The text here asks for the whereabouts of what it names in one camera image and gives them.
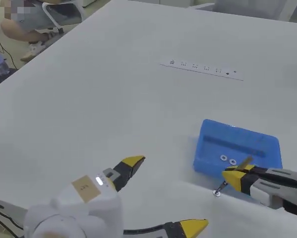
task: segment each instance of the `power strip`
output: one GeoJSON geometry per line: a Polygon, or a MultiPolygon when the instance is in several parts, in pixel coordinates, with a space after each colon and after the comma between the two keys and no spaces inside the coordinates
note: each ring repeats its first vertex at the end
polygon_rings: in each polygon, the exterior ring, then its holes
{"type": "Polygon", "coordinates": [[[161,65],[243,81],[241,74],[234,69],[207,66],[201,63],[191,63],[178,59],[165,60],[161,65]]]}

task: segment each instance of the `person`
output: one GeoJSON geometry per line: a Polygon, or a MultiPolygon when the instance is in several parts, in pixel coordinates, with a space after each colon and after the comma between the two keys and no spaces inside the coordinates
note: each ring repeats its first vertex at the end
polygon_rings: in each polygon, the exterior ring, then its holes
{"type": "MultiPolygon", "coordinates": [[[[43,2],[59,4],[61,0],[1,0],[4,7],[4,19],[0,26],[9,38],[28,42],[29,52],[20,60],[28,62],[46,48],[46,42],[56,36],[53,31],[39,33],[53,23],[42,8],[43,2]]],[[[63,12],[50,8],[50,14],[57,22],[67,19],[63,12]]]]}

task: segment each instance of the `white table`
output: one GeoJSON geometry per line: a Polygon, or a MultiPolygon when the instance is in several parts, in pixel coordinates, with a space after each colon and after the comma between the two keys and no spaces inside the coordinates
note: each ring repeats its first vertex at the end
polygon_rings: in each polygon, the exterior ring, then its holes
{"type": "Polygon", "coordinates": [[[192,169],[204,119],[278,137],[297,170],[297,24],[113,0],[0,85],[0,203],[19,221],[74,179],[143,154],[121,191],[125,228],[207,218],[202,237],[297,237],[294,215],[214,198],[192,169]],[[165,56],[244,81],[160,66],[165,56]]]}

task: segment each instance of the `chair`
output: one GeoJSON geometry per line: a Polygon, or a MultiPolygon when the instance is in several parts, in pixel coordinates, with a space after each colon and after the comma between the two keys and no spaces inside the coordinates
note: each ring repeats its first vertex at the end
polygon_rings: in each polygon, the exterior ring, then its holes
{"type": "Polygon", "coordinates": [[[50,18],[50,20],[53,22],[52,25],[44,27],[44,29],[53,29],[54,27],[56,27],[59,31],[59,34],[63,34],[63,28],[62,26],[67,26],[67,25],[73,25],[73,24],[78,24],[81,23],[82,21],[84,21],[86,19],[86,14],[85,11],[83,9],[83,7],[80,4],[79,0],[68,0],[68,1],[64,1],[62,3],[59,3],[57,5],[51,4],[51,3],[47,3],[44,2],[43,5],[43,10],[45,12],[45,14],[50,18]],[[55,7],[55,6],[60,6],[60,5],[69,5],[71,4],[72,6],[74,6],[75,8],[75,12],[74,14],[71,14],[70,16],[68,16],[67,19],[65,19],[64,21],[61,22],[57,22],[53,16],[50,14],[49,9],[51,7],[55,7]]]}
{"type": "Polygon", "coordinates": [[[297,0],[216,0],[192,8],[234,15],[289,21],[297,7],[297,0]]]}

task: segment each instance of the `blue bin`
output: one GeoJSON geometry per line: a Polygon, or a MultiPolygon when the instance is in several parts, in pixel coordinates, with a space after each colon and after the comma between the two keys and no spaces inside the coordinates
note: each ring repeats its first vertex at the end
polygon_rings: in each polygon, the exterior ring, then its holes
{"type": "Polygon", "coordinates": [[[249,155],[254,159],[251,164],[283,168],[276,137],[206,119],[200,130],[193,167],[197,172],[223,179],[222,171],[231,166],[230,159],[238,165],[249,155]]]}

